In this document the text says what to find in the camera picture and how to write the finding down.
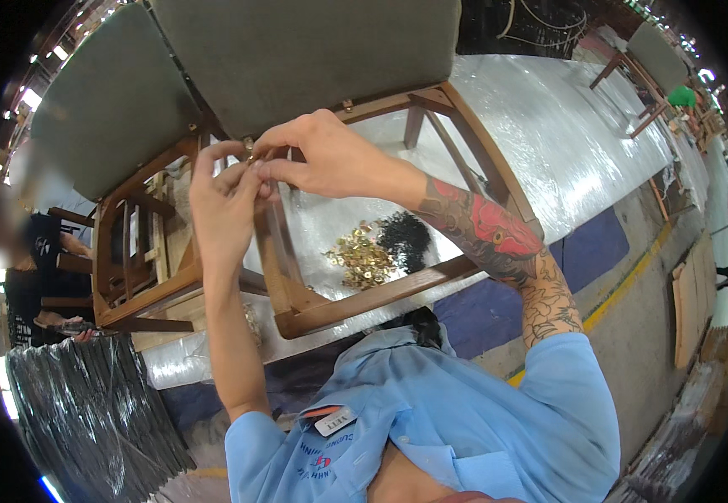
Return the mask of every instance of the worker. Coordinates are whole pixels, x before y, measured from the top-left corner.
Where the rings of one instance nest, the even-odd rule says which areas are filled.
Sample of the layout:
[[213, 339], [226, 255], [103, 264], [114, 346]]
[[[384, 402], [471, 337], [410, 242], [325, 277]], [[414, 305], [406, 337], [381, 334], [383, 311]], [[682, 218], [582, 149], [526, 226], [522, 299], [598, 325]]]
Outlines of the worker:
[[691, 127], [691, 131], [698, 133], [700, 125], [697, 122], [696, 115], [694, 114], [694, 108], [697, 104], [701, 105], [704, 100], [702, 95], [698, 91], [687, 86], [677, 86], [674, 91], [668, 95], [668, 102], [671, 106], [679, 106], [685, 109], [688, 114], [688, 126]]
[[[573, 296], [540, 239], [494, 202], [387, 156], [328, 110], [268, 130], [253, 156], [284, 146], [299, 147], [306, 163], [239, 163], [215, 178], [215, 160], [244, 150], [238, 142], [208, 146], [190, 188], [212, 376], [231, 421], [232, 501], [601, 501], [619, 474], [616, 411]], [[339, 355], [311, 405], [281, 431], [238, 287], [254, 207], [277, 197], [273, 181], [392, 201], [517, 289], [528, 348], [519, 388], [457, 358], [443, 325], [439, 348], [396, 327]]]
[[[29, 216], [23, 234], [23, 246], [19, 250], [23, 252], [22, 257], [15, 266], [7, 269], [3, 284], [9, 309], [20, 316], [24, 323], [34, 324], [31, 331], [32, 345], [60, 342], [65, 337], [56, 334], [52, 327], [66, 322], [80, 322], [84, 318], [66, 318], [43, 308], [42, 297], [86, 298], [91, 295], [92, 287], [89, 275], [58, 269], [57, 256], [66, 250], [71, 254], [92, 258], [93, 252], [76, 236], [61, 230], [60, 218], [38, 213]], [[74, 339], [86, 342], [92, 336], [93, 330], [86, 330]]]
[[[83, 318], [67, 318], [44, 309], [42, 297], [81, 298], [92, 292], [90, 276], [57, 269], [57, 256], [64, 249], [91, 258], [92, 251], [76, 236], [63, 232], [58, 217], [28, 215], [17, 206], [8, 188], [0, 184], [0, 257], [5, 257], [8, 266], [3, 291], [10, 314], [31, 329], [28, 341], [15, 339], [12, 343], [54, 344], [65, 337], [49, 327], [80, 322]], [[74, 338], [87, 341], [92, 335], [92, 330], [86, 330]]]

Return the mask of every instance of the chair frame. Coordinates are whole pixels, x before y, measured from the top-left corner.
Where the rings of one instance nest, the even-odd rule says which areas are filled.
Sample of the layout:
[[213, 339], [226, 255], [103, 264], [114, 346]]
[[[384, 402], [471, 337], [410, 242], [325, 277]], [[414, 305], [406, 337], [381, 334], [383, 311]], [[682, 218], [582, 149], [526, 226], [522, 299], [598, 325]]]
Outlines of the chair frame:
[[[408, 109], [403, 139], [406, 147], [414, 148], [417, 145], [422, 119], [428, 117], [469, 189], [483, 196], [482, 187], [434, 113], [450, 117], [486, 175], [497, 202], [513, 215], [520, 217], [542, 239], [539, 220], [534, 216], [534, 211], [509, 164], [490, 133], [450, 82], [361, 102], [355, 106], [350, 101], [345, 101], [336, 115], [345, 124], [352, 124], [403, 109]], [[304, 159], [298, 149], [290, 149], [290, 153], [294, 160]], [[278, 157], [287, 155], [288, 148], [277, 153]], [[331, 301], [304, 285], [282, 202], [277, 201], [258, 210], [255, 215], [255, 236], [261, 255], [263, 279], [275, 310], [275, 322], [280, 335], [285, 339], [295, 339], [332, 327], [344, 319], [479, 271], [467, 257], [459, 256], [379, 287]]]
[[[201, 145], [207, 138], [207, 134], [200, 134], [194, 130], [191, 135], [180, 139], [175, 145], [141, 166], [127, 181], [98, 201], [93, 218], [57, 207], [48, 211], [51, 215], [92, 227], [95, 258], [90, 261], [84, 257], [61, 254], [58, 264], [61, 269], [92, 274], [92, 300], [44, 298], [44, 306], [92, 305], [98, 327], [124, 332], [193, 332], [190, 321], [144, 318], [141, 315], [158, 315], [167, 306], [176, 304], [183, 297], [197, 292], [202, 286], [201, 257], [193, 236], [185, 248], [176, 273], [169, 276], [168, 264], [165, 263], [163, 266], [161, 263], [166, 260], [163, 222], [174, 216], [176, 209], [162, 200], [163, 194], [159, 189], [165, 167], [180, 156], [188, 156], [191, 161], [195, 161]], [[147, 193], [145, 185], [149, 178], [152, 178], [151, 194]], [[151, 249], [144, 249], [141, 240], [138, 239], [134, 259], [129, 255], [129, 217], [132, 207], [140, 208], [141, 217], [138, 218], [138, 223], [141, 224], [141, 232], [149, 230], [142, 225], [146, 221], [143, 216], [145, 212], [151, 213], [153, 220], [156, 220], [153, 221]], [[113, 223], [117, 218], [123, 218], [124, 223], [121, 266], [112, 263], [109, 247]], [[151, 261], [157, 266], [157, 284], [147, 288], [153, 280], [146, 265]], [[267, 294], [263, 276], [247, 269], [241, 272], [241, 289], [262, 296]]]
[[616, 69], [616, 67], [621, 63], [624, 63], [630, 69], [630, 71], [632, 71], [643, 81], [644, 86], [646, 86], [646, 89], [655, 100], [655, 103], [647, 106], [645, 110], [643, 110], [643, 112], [641, 112], [640, 115], [637, 116], [638, 119], [642, 119], [647, 114], [649, 115], [631, 133], [630, 138], [635, 138], [636, 136], [640, 135], [640, 133], [643, 132], [643, 130], [646, 129], [654, 121], [654, 119], [656, 119], [660, 114], [666, 111], [666, 108], [668, 108], [668, 99], [663, 94], [660, 87], [654, 82], [652, 76], [649, 75], [645, 68], [643, 68], [643, 65], [638, 63], [634, 58], [630, 57], [630, 55], [623, 52], [616, 52], [616, 55], [612, 56], [612, 59], [607, 64], [607, 66], [604, 67], [601, 73], [599, 73], [596, 79], [590, 84], [590, 89], [596, 88], [596, 86], [599, 85], [599, 82], [608, 77], [612, 73], [612, 70]]

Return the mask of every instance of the arm tattoo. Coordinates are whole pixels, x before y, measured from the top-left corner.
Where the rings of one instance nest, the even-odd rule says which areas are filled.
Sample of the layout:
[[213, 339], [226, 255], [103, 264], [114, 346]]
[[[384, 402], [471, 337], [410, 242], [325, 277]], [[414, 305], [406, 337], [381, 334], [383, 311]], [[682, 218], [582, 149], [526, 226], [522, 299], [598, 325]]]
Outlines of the arm tattoo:
[[428, 176], [417, 215], [490, 276], [516, 287], [537, 277], [539, 238], [490, 200]]
[[490, 200], [427, 178], [417, 215], [490, 276], [518, 289], [527, 347], [558, 333], [583, 332], [560, 267], [531, 229]]

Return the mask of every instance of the yellow floor line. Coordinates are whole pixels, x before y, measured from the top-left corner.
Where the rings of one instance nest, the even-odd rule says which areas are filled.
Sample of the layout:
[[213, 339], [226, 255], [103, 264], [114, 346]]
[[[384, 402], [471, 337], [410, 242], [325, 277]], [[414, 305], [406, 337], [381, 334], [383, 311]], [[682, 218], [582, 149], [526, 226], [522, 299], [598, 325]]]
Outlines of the yellow floor line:
[[[593, 330], [593, 328], [599, 324], [601, 319], [603, 319], [607, 315], [610, 307], [618, 305], [620, 300], [624, 298], [627, 293], [629, 293], [630, 288], [632, 288], [632, 285], [635, 284], [640, 275], [643, 274], [643, 271], [646, 269], [646, 267], [649, 266], [652, 258], [660, 253], [660, 248], [662, 247], [663, 243], [666, 242], [666, 238], [671, 232], [671, 228], [671, 223], [666, 222], [666, 224], [660, 230], [660, 234], [658, 234], [657, 238], [655, 238], [654, 243], [652, 243], [649, 249], [647, 249], [643, 253], [640, 259], [637, 261], [637, 264], [635, 264], [635, 267], [632, 267], [632, 270], [620, 281], [620, 283], [616, 285], [615, 288], [612, 289], [612, 291], [604, 299], [604, 301], [601, 302], [599, 306], [594, 309], [585, 320], [583, 320], [584, 332], [586, 334], [589, 334]], [[523, 376], [525, 374], [526, 370], [523, 369], [520, 372], [516, 373], [514, 376], [510, 377], [506, 382], [517, 388], [520, 385], [520, 381], [523, 380]]]
[[188, 476], [212, 477], [216, 479], [227, 478], [227, 468], [197, 468], [188, 472]]

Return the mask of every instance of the finger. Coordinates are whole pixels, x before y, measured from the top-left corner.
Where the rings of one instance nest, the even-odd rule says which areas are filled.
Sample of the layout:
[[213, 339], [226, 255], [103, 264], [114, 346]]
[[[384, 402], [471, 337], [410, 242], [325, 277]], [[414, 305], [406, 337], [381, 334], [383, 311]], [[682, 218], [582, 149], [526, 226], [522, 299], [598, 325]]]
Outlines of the finger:
[[241, 176], [241, 181], [238, 182], [238, 188], [235, 192], [235, 198], [241, 200], [241, 202], [249, 204], [250, 207], [255, 201], [255, 197], [258, 196], [258, 189], [261, 186], [261, 179], [255, 170], [248, 169], [244, 171]]
[[316, 124], [316, 118], [300, 115], [284, 124], [271, 127], [263, 133], [252, 147], [252, 155], [259, 158], [278, 146], [298, 146], [300, 138]]
[[241, 179], [241, 175], [244, 174], [247, 167], [246, 163], [233, 164], [212, 180], [213, 186], [218, 189], [218, 192], [221, 192], [222, 196], [228, 196], [229, 192], [238, 185], [238, 180]]
[[206, 187], [212, 180], [214, 162], [227, 156], [239, 156], [245, 151], [244, 144], [241, 142], [224, 141], [206, 146], [199, 152], [197, 161], [194, 163], [191, 185]]
[[298, 187], [303, 186], [310, 174], [306, 163], [295, 163], [284, 158], [277, 158], [268, 163], [263, 163], [256, 171], [264, 181], [277, 180]]
[[270, 184], [261, 184], [260, 187], [258, 187], [258, 199], [268, 199], [272, 194], [272, 189]]

